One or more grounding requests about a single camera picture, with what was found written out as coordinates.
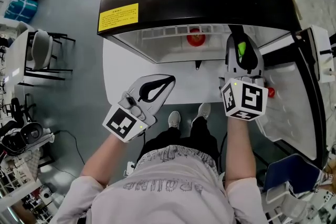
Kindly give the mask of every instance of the white table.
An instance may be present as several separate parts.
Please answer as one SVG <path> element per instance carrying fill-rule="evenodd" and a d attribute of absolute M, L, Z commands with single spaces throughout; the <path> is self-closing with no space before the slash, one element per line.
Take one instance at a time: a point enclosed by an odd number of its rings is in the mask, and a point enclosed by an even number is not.
<path fill-rule="evenodd" d="M 7 27 L 16 29 L 19 25 L 19 21 L 7 19 L 7 18 L 4 18 L 3 16 L 0 16 L 0 25 L 5 25 Z"/>
<path fill-rule="evenodd" d="M 17 29 L 14 27 L 0 24 L 0 37 L 6 38 L 6 39 L 9 39 L 9 38 L 16 39 Z"/>
<path fill-rule="evenodd" d="M 28 30 L 24 31 L 7 49 L 5 56 L 5 85 L 12 87 L 20 84 L 25 76 Z"/>
<path fill-rule="evenodd" d="M 104 39 L 103 70 L 107 98 L 110 104 L 119 102 L 139 77 L 169 74 L 176 84 L 165 104 L 221 102 L 219 78 L 225 73 L 224 60 L 203 61 L 199 70 L 194 61 L 152 64 L 141 57 Z"/>

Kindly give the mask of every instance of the sneaker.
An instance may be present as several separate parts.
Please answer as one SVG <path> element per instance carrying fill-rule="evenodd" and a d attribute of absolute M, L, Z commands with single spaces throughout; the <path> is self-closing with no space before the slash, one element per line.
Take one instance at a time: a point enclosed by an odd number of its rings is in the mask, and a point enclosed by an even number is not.
<path fill-rule="evenodd" d="M 211 104 L 210 103 L 201 104 L 198 108 L 198 114 L 197 114 L 196 118 L 194 118 L 193 122 L 198 117 L 203 117 L 204 119 L 207 119 L 210 115 L 210 111 L 211 111 Z"/>
<path fill-rule="evenodd" d="M 170 127 L 174 128 L 180 128 L 180 121 L 181 121 L 181 116 L 178 111 L 173 111 L 170 113 L 169 118 L 168 118 L 168 125 Z"/>

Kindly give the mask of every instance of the desk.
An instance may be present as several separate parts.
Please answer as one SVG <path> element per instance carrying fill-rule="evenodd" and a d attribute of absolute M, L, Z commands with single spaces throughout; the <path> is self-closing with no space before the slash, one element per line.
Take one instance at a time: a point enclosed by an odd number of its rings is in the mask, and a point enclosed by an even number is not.
<path fill-rule="evenodd" d="M 169 74 L 176 78 L 174 90 L 165 104 L 222 102 L 218 77 L 225 73 L 225 61 L 203 61 L 199 70 L 194 61 L 158 63 L 156 65 L 104 39 L 103 70 L 110 104 L 120 101 L 121 94 L 142 76 Z"/>
<path fill-rule="evenodd" d="M 7 49 L 5 66 L 5 85 L 12 87 L 20 84 L 25 75 L 28 30 L 24 31 Z"/>
<path fill-rule="evenodd" d="M 283 93 L 283 96 L 278 96 L 275 99 L 276 102 L 271 100 L 267 104 L 267 116 L 263 117 L 268 118 L 268 121 L 258 125 L 262 134 L 271 141 L 279 139 L 286 141 L 301 154 L 310 158 L 318 168 L 322 168 L 325 164 L 326 117 L 321 92 L 313 71 L 309 68 L 302 51 L 294 45 L 283 46 L 278 42 L 277 47 L 272 46 L 270 49 L 263 47 L 260 52 L 264 55 L 265 67 L 292 62 L 297 66 L 294 68 L 296 72 L 291 76 L 288 75 L 283 80 L 279 79 L 279 85 L 271 84 L 277 92 Z M 176 77 L 175 88 L 165 104 L 187 104 L 222 102 L 220 92 L 216 89 L 219 87 L 218 77 L 224 76 L 226 68 L 223 60 L 203 61 L 199 70 L 195 69 L 194 61 L 154 65 L 104 39 L 103 71 L 110 104 L 119 102 L 122 93 L 136 79 L 156 73 Z M 284 139 L 285 135 L 291 136 L 291 139 Z"/>
<path fill-rule="evenodd" d="M 0 36 L 6 39 L 17 38 L 18 21 L 0 17 Z"/>

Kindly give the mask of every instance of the chair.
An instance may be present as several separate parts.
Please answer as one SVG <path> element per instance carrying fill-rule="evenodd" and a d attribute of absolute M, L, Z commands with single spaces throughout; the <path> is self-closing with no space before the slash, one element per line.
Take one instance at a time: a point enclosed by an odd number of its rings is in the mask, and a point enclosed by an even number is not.
<path fill-rule="evenodd" d="M 63 39 L 66 39 L 66 40 L 70 40 L 70 41 L 72 41 L 73 43 L 76 43 L 76 40 L 73 39 L 73 38 L 69 38 L 67 34 L 48 32 L 48 35 L 52 36 L 52 38 L 54 39 L 54 41 L 55 41 L 56 43 L 60 43 L 60 44 L 62 44 L 62 43 L 59 41 L 60 38 L 63 38 Z"/>
<path fill-rule="evenodd" d="M 27 23 L 19 22 L 17 26 L 17 36 L 21 35 L 24 31 L 35 32 L 35 29 Z"/>
<path fill-rule="evenodd" d="M 8 39 L 4 37 L 0 37 L 0 46 L 9 48 Z"/>
<path fill-rule="evenodd" d="M 298 154 L 270 164 L 266 172 L 264 193 L 261 195 L 264 213 L 269 216 L 268 222 L 283 215 L 294 222 L 305 218 L 308 202 L 296 198 L 292 193 L 311 191 L 319 175 L 320 170 Z"/>
<path fill-rule="evenodd" d="M 1 46 L 0 47 L 0 59 L 1 59 L 1 65 L 3 66 L 4 65 L 4 62 L 5 62 L 5 53 L 6 53 L 6 48 L 5 46 Z"/>
<path fill-rule="evenodd" d="M 7 122 L 3 127 L 0 128 L 0 137 L 4 136 L 12 129 L 22 128 L 23 125 L 25 124 L 23 120 L 23 112 L 21 110 L 20 103 L 17 98 L 12 99 L 10 107 L 11 107 L 10 113 L 12 114 L 14 120 Z"/>
<path fill-rule="evenodd" d="M 30 106 L 28 106 L 27 97 L 30 96 L 30 93 L 27 93 L 25 95 L 25 104 L 20 105 L 20 102 L 17 98 L 12 98 L 10 104 L 3 104 L 2 110 L 6 115 L 8 116 L 8 113 L 10 113 L 11 117 L 14 118 L 16 122 L 18 122 L 21 126 L 25 124 L 23 120 L 23 115 L 26 116 L 26 122 L 33 122 L 33 118 L 29 114 L 29 110 L 36 107 L 36 104 L 33 103 Z"/>
<path fill-rule="evenodd" d="M 261 203 L 264 213 L 269 216 L 268 222 L 285 216 L 281 223 L 287 220 L 286 217 L 296 223 L 303 220 L 308 214 L 309 203 L 294 197 L 289 191 L 289 185 L 286 183 L 263 193 L 261 195 Z"/>
<path fill-rule="evenodd" d="M 34 61 L 34 66 L 32 68 L 26 67 L 27 70 L 50 73 L 58 73 L 59 71 L 72 71 L 72 69 L 50 69 L 50 60 L 53 57 L 51 54 L 53 41 L 53 37 L 50 36 L 46 31 L 38 30 L 35 33 L 31 49 L 31 58 Z"/>
<path fill-rule="evenodd" d="M 2 93 L 6 94 L 6 89 L 5 89 L 5 78 L 3 78 L 2 80 L 0 80 L 0 87 L 2 89 Z"/>
<path fill-rule="evenodd" d="M 289 182 L 293 193 L 303 193 L 313 189 L 320 170 L 306 162 L 300 155 L 293 154 L 268 166 L 264 191 Z"/>
<path fill-rule="evenodd" d="M 336 34 L 329 37 L 330 45 L 336 44 Z"/>

